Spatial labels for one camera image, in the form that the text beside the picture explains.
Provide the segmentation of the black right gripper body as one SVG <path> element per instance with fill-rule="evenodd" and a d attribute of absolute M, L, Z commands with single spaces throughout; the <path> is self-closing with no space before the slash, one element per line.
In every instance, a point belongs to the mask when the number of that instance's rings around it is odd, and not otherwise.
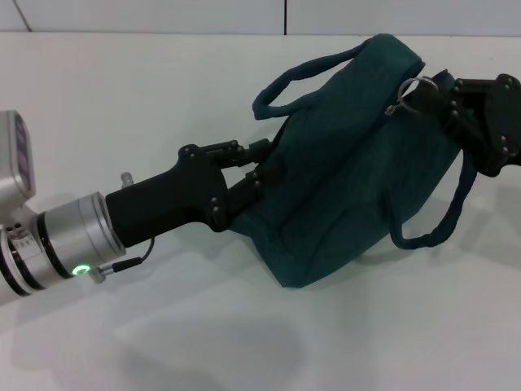
<path fill-rule="evenodd" d="M 507 165 L 520 166 L 520 81 L 500 74 L 485 95 L 488 150 L 482 173 L 496 177 Z"/>

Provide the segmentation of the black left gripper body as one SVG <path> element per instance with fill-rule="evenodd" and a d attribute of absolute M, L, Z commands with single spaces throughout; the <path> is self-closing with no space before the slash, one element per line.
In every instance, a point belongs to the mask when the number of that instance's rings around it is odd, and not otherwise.
<path fill-rule="evenodd" d="M 117 238 L 126 248 L 192 222 L 227 229 L 227 186 L 221 169 L 194 144 L 168 171 L 105 197 Z"/>

